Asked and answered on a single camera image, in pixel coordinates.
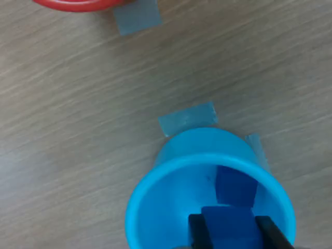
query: wooden table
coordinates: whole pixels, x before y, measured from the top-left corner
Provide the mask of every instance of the wooden table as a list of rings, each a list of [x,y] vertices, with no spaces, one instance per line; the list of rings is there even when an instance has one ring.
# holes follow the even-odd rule
[[[297,214],[332,248],[332,3],[160,0],[119,36],[111,11],[0,2],[0,247],[128,248],[128,198],[166,141],[157,117],[213,101],[259,132]]]

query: red bowl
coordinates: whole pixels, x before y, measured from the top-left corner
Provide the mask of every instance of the red bowl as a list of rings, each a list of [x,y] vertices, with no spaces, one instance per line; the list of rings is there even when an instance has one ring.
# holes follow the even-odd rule
[[[124,0],[33,0],[46,7],[70,11],[92,12],[123,4]]]

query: blue plastic cup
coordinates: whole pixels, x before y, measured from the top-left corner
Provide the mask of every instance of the blue plastic cup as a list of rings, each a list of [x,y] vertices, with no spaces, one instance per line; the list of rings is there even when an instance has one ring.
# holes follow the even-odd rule
[[[131,249],[171,249],[190,245],[188,216],[218,205],[217,167],[241,171],[258,181],[252,211],[268,215],[291,244],[296,233],[292,203],[278,181],[258,163],[251,147],[217,128],[185,131],[162,148],[155,167],[134,190],[127,207]]]

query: table surface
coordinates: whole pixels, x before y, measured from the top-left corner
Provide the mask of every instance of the table surface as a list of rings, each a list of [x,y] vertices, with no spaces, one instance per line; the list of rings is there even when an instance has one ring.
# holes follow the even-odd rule
[[[261,135],[296,244],[332,248],[332,3],[159,8],[163,25],[120,36],[111,11],[0,2],[0,247],[128,248],[157,117],[213,101],[219,127]]]

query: tape strip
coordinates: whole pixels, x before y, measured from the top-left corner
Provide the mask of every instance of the tape strip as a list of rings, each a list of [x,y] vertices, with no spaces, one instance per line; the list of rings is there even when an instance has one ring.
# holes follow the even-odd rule
[[[121,35],[147,29],[162,23],[157,0],[135,0],[113,9]]]
[[[246,142],[250,145],[250,147],[255,152],[258,162],[260,166],[268,172],[271,172],[268,160],[265,156],[263,146],[261,145],[259,134],[253,133],[245,137]]]
[[[179,110],[159,117],[158,120],[166,137],[189,129],[218,123],[218,117],[212,102]]]

